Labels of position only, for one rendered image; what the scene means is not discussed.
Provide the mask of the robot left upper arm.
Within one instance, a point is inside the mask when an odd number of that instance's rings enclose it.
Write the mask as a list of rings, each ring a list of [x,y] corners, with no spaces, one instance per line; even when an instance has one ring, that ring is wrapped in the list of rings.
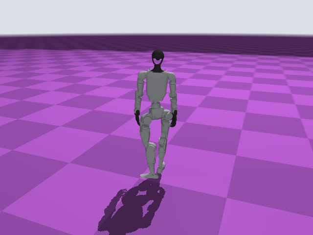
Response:
[[[137,78],[137,91],[138,91],[138,97],[144,95],[143,87],[144,87],[144,79],[146,78],[147,71],[140,71],[138,73]]]

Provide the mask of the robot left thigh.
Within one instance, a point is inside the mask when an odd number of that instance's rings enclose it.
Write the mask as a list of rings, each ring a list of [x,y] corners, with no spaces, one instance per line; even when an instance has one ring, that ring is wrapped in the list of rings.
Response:
[[[140,137],[143,142],[143,145],[147,149],[148,145],[153,145],[156,150],[156,144],[150,142],[150,123],[152,122],[152,114],[150,112],[144,114],[140,118]]]

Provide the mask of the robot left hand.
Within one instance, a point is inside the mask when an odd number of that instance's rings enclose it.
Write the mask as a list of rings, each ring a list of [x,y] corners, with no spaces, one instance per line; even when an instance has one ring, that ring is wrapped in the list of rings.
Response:
[[[139,123],[139,115],[140,115],[139,110],[136,110],[135,119],[136,119],[136,121],[137,121],[137,124],[140,126],[140,123]]]

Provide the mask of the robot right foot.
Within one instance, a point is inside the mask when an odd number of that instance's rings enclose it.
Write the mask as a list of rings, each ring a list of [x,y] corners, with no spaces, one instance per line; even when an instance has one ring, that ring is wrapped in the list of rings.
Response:
[[[165,168],[165,162],[162,163],[162,168],[161,166],[157,167],[157,173],[162,173],[164,168]]]

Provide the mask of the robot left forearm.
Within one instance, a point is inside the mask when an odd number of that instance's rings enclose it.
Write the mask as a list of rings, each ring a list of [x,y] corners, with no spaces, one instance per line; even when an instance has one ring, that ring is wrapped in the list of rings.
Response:
[[[140,107],[141,107],[141,101],[142,101],[142,98],[141,97],[138,97],[138,91],[136,90],[135,91],[135,109],[134,109],[134,112],[136,113],[136,110],[139,110],[139,113],[140,113]]]

